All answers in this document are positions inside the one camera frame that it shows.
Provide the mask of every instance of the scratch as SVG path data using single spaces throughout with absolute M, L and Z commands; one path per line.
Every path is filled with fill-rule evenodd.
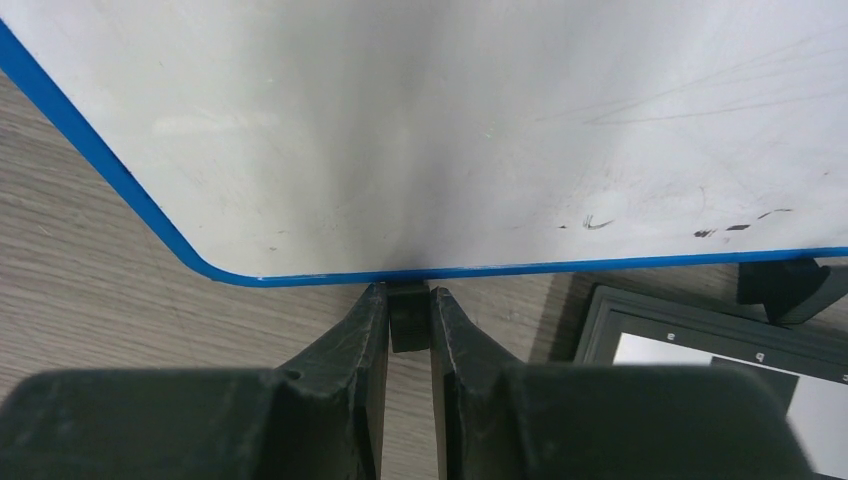
M 815 99 L 819 99 L 819 98 L 831 98 L 831 97 L 836 97 L 836 96 L 846 95 L 846 94 L 848 94 L 848 92 L 828 92 L 828 93 L 822 93 L 822 94 L 819 94 L 819 95 L 810 95 L 808 97 L 790 98 L 790 99 L 781 100 L 781 101 L 778 101 L 778 102 L 755 103 L 755 104 L 752 104 L 752 105 L 743 105 L 741 107 L 723 108 L 723 109 L 719 109 L 719 110 L 707 110 L 707 111 L 704 111 L 704 112 L 682 113 L 682 114 L 679 114 L 679 115 L 667 115 L 667 116 L 662 116 L 662 117 L 636 118 L 636 119 L 633 119 L 633 120 L 599 121 L 601 119 L 597 118 L 597 119 L 589 120 L 589 121 L 585 122 L 585 125 L 628 125 L 628 124 L 631 124 L 631 123 L 658 122 L 658 121 L 662 121 L 662 120 L 677 120 L 677 119 L 680 119 L 680 118 L 706 117 L 706 116 L 710 116 L 710 115 L 721 115 L 723 113 L 738 112 L 738 111 L 742 111 L 742 110 L 755 110 L 755 109 L 758 109 L 758 108 L 776 107 L 778 105 L 786 105 L 786 104 L 790 104 L 790 103 L 805 102 L 805 101 L 808 101 L 808 100 L 815 100 Z
M 598 225 L 592 225 L 592 219 L 593 218 L 595 218 L 594 215 L 587 215 L 586 219 L 583 220 L 583 228 L 585 228 L 586 230 L 599 230 L 599 229 L 604 228 L 607 225 L 609 225 L 609 224 L 611 224 L 612 222 L 615 221 L 613 219 L 613 220 L 610 220 L 608 222 L 599 223 Z
M 752 66 L 756 68 L 756 67 L 758 67 L 758 65 L 757 65 L 758 62 L 762 63 L 762 61 L 764 61 L 764 60 L 767 61 L 767 62 L 773 62 L 774 60 L 772 60 L 772 59 L 774 58 L 775 55 L 778 55 L 778 54 L 783 53 L 783 52 L 790 51 L 795 47 L 799 47 L 801 45 L 808 44 L 808 43 L 812 42 L 814 39 L 816 39 L 820 36 L 827 35 L 827 34 L 830 34 L 830 33 L 834 33 L 836 31 L 842 30 L 846 27 L 848 27 L 848 24 L 840 25 L 840 26 L 832 28 L 830 30 L 820 32 L 816 35 L 810 35 L 810 36 L 801 38 L 800 40 L 798 40 L 796 42 L 790 43 L 788 45 L 784 45 L 783 47 L 780 47 L 776 50 L 772 50 L 772 51 L 764 53 L 762 55 L 757 55 L 757 56 L 750 58 L 750 59 L 748 59 L 744 62 L 738 63 L 736 65 L 732 65 L 732 66 L 727 67 L 727 68 L 723 68 L 723 69 L 721 69 L 717 72 L 714 72 L 712 74 L 709 74 L 705 77 L 684 83 L 683 85 L 662 91 L 662 92 L 657 93 L 655 95 L 652 95 L 648 98 L 638 100 L 636 102 L 633 102 L 629 105 L 625 105 L 625 106 L 618 108 L 616 110 L 613 110 L 611 112 L 607 112 L 607 113 L 602 114 L 600 116 L 597 116 L 597 117 L 595 117 L 591 120 L 588 120 L 587 122 L 585 122 L 585 124 L 586 125 L 616 125 L 616 124 L 620 125 L 620 124 L 622 124 L 622 122 L 607 122 L 607 121 L 603 121 L 603 120 L 605 118 L 609 118 L 609 117 L 615 115 L 616 113 L 621 113 L 621 112 L 625 112 L 625 111 L 628 111 L 628 110 L 632 110 L 636 107 L 645 105 L 647 103 L 650 103 L 654 100 L 657 100 L 657 99 L 660 99 L 660 98 L 663 98 L 663 97 L 666 97 L 668 95 L 685 92 L 686 90 L 690 89 L 691 87 L 700 86 L 700 85 L 706 83 L 709 80 L 719 78 L 719 77 L 721 77 L 721 76 L 723 76 L 727 73 L 736 73 L 739 70 L 750 68 Z
M 618 105 L 618 104 L 621 104 L 621 103 L 632 102 L 632 101 L 633 100 L 615 100 L 615 101 L 612 101 L 612 102 L 604 102 L 604 103 L 597 103 L 597 104 L 594 104 L 594 105 L 587 105 L 585 107 L 569 108 L 569 109 L 566 109 L 566 110 L 562 110 L 558 113 L 555 113 L 553 115 L 535 118 L 535 119 L 533 119 L 533 121 L 534 122 L 546 122 L 548 120 L 556 120 L 558 118 L 562 118 L 562 117 L 569 115 L 569 114 L 572 114 L 572 113 L 582 112 L 582 111 L 585 111 L 585 110 L 591 110 L 593 108 L 611 107 L 613 105 Z
M 762 220 L 762 219 L 764 219 L 764 218 L 768 217 L 769 215 L 771 215 L 772 213 L 776 213 L 776 212 L 791 212 L 791 211 L 792 211 L 792 209 L 791 209 L 791 208 L 778 208 L 778 209 L 776 209 L 776 210 L 772 210 L 772 211 L 770 211 L 770 212 L 766 212 L 766 213 L 764 213 L 764 214 L 760 215 L 759 217 L 757 217 L 757 220 Z

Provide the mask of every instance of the gray frame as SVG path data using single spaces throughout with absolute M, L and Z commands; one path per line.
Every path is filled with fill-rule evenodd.
M 848 344 L 822 334 L 789 330 L 746 318 L 680 305 L 625 290 L 597 286 L 580 336 L 574 362 L 598 362 L 599 346 L 621 331 L 607 331 L 616 313 L 668 324 L 842 366 L 848 372 Z

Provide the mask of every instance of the blue whiteboard edge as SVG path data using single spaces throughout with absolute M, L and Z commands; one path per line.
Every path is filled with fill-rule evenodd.
M 32 100 L 62 132 L 92 167 L 112 186 L 141 219 L 188 268 L 214 281 L 242 287 L 294 287 L 343 283 L 405 280 L 436 280 L 460 277 L 522 275 L 534 273 L 585 272 L 624 268 L 673 267 L 713 263 L 789 260 L 810 257 L 848 256 L 848 247 L 771 250 L 762 252 L 713 253 L 667 257 L 641 257 L 575 262 L 539 263 L 473 268 L 438 268 L 390 272 L 331 273 L 285 277 L 251 277 L 221 270 L 203 260 L 168 220 L 158 205 L 112 153 L 59 87 L 0 21 L 0 69 Z

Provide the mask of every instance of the black stand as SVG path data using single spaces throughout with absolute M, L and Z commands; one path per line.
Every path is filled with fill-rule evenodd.
M 769 323 L 798 325 L 848 294 L 848 266 L 812 258 L 739 264 L 736 301 L 763 304 Z
M 753 378 L 525 365 L 423 284 L 371 285 L 276 370 L 32 377 L 0 410 L 0 478 L 379 478 L 390 316 L 396 349 L 430 349 L 442 479 L 811 478 Z

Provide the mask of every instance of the wooden floor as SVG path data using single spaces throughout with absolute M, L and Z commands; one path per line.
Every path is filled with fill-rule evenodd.
M 717 310 L 734 267 L 439 282 L 523 359 L 567 360 L 590 285 Z M 362 285 L 246 289 L 185 268 L 8 79 L 0 76 L 0 398 L 69 367 L 276 366 L 339 320 Z M 845 301 L 813 321 L 848 330 Z M 437 478 L 427 352 L 392 355 L 383 478 Z

